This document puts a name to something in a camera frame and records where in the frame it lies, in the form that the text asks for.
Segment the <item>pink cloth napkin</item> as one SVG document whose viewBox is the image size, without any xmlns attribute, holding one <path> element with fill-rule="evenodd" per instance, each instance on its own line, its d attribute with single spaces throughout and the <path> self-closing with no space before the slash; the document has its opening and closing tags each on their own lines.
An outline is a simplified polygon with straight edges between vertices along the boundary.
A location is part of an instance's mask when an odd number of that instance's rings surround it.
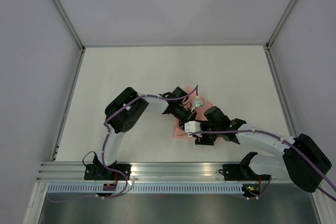
<svg viewBox="0 0 336 224">
<path fill-rule="evenodd" d="M 179 99 L 176 101 L 171 101 L 170 105 L 172 106 L 171 112 L 172 115 L 175 117 L 173 125 L 174 125 L 174 133 L 173 133 L 173 138 L 175 139 L 188 139 L 190 137 L 187 137 L 184 129 L 179 127 L 179 121 L 177 119 L 177 113 L 180 112 L 181 110 L 192 110 L 192 103 L 196 97 L 196 95 L 200 96 L 200 93 L 198 91 L 198 86 L 195 88 L 187 87 L 185 90 L 176 87 L 171 94 L 169 94 L 169 98 L 180 98 L 184 97 L 183 99 Z M 203 96 L 200 96 L 201 99 L 204 101 L 204 106 L 203 107 L 198 107 L 195 108 L 194 111 L 197 112 L 196 115 L 196 121 L 207 121 L 207 118 L 205 117 L 204 113 L 207 109 L 209 109 L 213 104 L 209 102 L 206 98 Z"/>
</svg>

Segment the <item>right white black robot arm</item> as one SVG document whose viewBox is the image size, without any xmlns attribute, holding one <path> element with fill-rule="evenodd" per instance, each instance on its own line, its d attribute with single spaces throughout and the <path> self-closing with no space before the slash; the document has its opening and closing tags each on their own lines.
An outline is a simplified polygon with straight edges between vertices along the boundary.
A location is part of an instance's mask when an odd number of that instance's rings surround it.
<svg viewBox="0 0 336 224">
<path fill-rule="evenodd" d="M 218 107 L 204 113 L 205 121 L 192 121 L 189 136 L 207 142 L 221 137 L 228 142 L 256 148 L 240 162 L 239 172 L 245 179 L 269 175 L 291 180 L 300 189 L 313 193 L 327 178 L 332 163 L 314 140 L 305 134 L 279 135 L 257 128 L 241 119 L 229 119 Z"/>
</svg>

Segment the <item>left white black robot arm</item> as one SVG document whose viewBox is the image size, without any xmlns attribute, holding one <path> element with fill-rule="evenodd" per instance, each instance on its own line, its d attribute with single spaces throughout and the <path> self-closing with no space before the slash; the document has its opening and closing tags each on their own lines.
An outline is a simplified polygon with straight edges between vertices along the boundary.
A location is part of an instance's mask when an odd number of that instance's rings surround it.
<svg viewBox="0 0 336 224">
<path fill-rule="evenodd" d="M 184 124 L 196 119 L 196 111 L 183 105 L 192 94 L 198 94 L 198 87 L 186 93 L 180 87 L 173 92 L 164 94 L 142 94 L 132 87 L 123 90 L 105 109 L 104 126 L 107 136 L 103 142 L 102 151 L 98 155 L 101 162 L 96 173 L 104 180 L 114 176 L 114 164 L 121 141 L 126 132 L 130 131 L 143 113 L 171 114 L 178 120 L 178 126 L 184 129 Z"/>
</svg>

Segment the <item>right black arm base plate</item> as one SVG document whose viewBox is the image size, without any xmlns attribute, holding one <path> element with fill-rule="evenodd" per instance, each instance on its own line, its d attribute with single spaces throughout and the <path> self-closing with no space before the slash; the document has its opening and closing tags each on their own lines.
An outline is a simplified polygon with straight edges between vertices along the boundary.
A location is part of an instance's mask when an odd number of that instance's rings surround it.
<svg viewBox="0 0 336 224">
<path fill-rule="evenodd" d="M 239 164 L 224 164 L 218 172 L 224 176 L 225 181 L 268 181 L 269 175 L 257 175 L 249 166 Z"/>
</svg>

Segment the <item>right aluminium frame post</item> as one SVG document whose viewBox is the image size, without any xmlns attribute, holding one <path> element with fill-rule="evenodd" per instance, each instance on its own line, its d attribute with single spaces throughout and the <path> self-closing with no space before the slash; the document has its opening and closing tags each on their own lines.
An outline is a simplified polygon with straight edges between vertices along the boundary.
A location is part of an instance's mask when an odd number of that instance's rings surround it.
<svg viewBox="0 0 336 224">
<path fill-rule="evenodd" d="M 286 20 L 290 16 L 292 10 L 294 9 L 295 5 L 297 4 L 298 0 L 290 0 L 280 16 L 278 23 L 276 24 L 271 36 L 269 37 L 268 41 L 266 42 L 266 48 L 270 49 L 270 47 L 274 44 L 278 34 L 280 33 L 282 27 L 284 26 Z"/>
</svg>

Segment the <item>aluminium frame post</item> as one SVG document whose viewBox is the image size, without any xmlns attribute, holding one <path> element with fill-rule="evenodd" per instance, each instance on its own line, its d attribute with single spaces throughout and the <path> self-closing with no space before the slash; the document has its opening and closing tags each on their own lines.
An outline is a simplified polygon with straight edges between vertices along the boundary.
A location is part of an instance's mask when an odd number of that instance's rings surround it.
<svg viewBox="0 0 336 224">
<path fill-rule="evenodd" d="M 294 9 L 295 5 L 297 4 L 298 0 L 290 0 L 280 16 L 278 23 L 276 24 L 271 36 L 269 37 L 268 41 L 266 42 L 266 48 L 270 49 L 270 47 L 274 44 L 278 34 L 280 33 L 282 27 L 284 26 L 286 20 L 290 16 L 292 10 Z"/>
<path fill-rule="evenodd" d="M 60 0 L 51 0 L 51 2 L 53 3 L 53 5 L 56 8 L 56 11 L 58 12 L 58 14 L 60 15 L 63 23 L 65 24 L 68 32 L 70 33 L 72 39 L 74 40 L 74 42 L 76 43 L 77 47 L 79 48 L 80 51 L 84 51 L 85 50 L 85 46 L 83 45 L 81 39 L 78 36 L 78 33 L 76 32 L 69 16 L 66 13 L 66 10 L 64 9 L 62 3 Z"/>
</svg>

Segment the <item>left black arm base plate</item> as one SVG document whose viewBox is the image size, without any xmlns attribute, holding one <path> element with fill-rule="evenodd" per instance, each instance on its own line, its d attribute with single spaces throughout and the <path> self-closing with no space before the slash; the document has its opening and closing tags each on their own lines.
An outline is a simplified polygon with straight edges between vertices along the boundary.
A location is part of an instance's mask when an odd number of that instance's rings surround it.
<svg viewBox="0 0 336 224">
<path fill-rule="evenodd" d="M 130 178 L 131 174 L 131 164 L 120 164 L 116 163 L 111 166 L 112 169 L 118 170 L 125 174 L 127 179 Z M 117 180 L 117 181 L 125 181 L 125 177 L 111 170 L 104 168 L 103 166 L 97 167 L 95 164 L 88 164 L 86 166 L 84 180 Z"/>
</svg>

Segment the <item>aluminium front rail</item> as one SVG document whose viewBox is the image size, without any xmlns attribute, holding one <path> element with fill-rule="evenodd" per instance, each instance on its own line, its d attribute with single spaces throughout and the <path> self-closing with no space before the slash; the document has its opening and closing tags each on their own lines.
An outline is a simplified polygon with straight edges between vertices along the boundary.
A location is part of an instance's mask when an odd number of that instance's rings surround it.
<svg viewBox="0 0 336 224">
<path fill-rule="evenodd" d="M 218 170 L 237 162 L 118 162 L 131 164 L 130 179 L 140 183 L 254 183 L 225 181 Z M 85 182 L 87 165 L 81 162 L 43 162 L 36 175 L 38 182 Z"/>
</svg>

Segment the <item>left aluminium frame post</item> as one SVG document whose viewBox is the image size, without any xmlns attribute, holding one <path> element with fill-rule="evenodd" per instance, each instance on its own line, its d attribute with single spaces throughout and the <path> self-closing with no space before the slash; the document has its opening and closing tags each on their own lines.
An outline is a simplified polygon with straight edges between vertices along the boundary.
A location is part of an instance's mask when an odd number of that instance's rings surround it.
<svg viewBox="0 0 336 224">
<path fill-rule="evenodd" d="M 81 39 L 78 36 L 78 33 L 76 32 L 69 16 L 66 13 L 66 10 L 64 9 L 62 3 L 60 0 L 51 0 L 51 2 L 53 3 L 53 5 L 56 8 L 56 11 L 58 12 L 58 14 L 60 15 L 63 23 L 65 24 L 68 32 L 70 33 L 72 39 L 74 40 L 74 42 L 76 43 L 77 47 L 79 48 L 80 51 L 84 51 L 85 50 L 85 46 L 83 45 Z"/>
</svg>

